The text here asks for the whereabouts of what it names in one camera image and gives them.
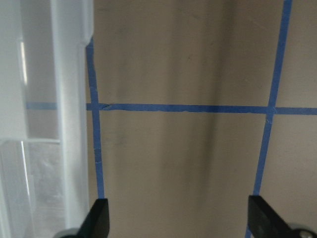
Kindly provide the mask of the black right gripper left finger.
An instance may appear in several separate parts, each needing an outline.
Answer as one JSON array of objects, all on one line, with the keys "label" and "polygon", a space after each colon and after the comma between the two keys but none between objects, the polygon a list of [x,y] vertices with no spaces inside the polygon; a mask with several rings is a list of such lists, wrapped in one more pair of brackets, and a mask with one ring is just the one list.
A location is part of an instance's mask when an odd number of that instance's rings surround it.
[{"label": "black right gripper left finger", "polygon": [[97,199],[75,235],[76,238],[107,238],[109,235],[108,199]]}]

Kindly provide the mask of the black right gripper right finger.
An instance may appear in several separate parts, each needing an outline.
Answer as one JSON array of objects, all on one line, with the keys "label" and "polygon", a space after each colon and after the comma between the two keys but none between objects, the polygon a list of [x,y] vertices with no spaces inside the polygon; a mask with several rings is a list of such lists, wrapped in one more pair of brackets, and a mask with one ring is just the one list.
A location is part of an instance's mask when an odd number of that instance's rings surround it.
[{"label": "black right gripper right finger", "polygon": [[258,195],[248,197],[248,228],[254,238],[300,238],[290,226]]}]

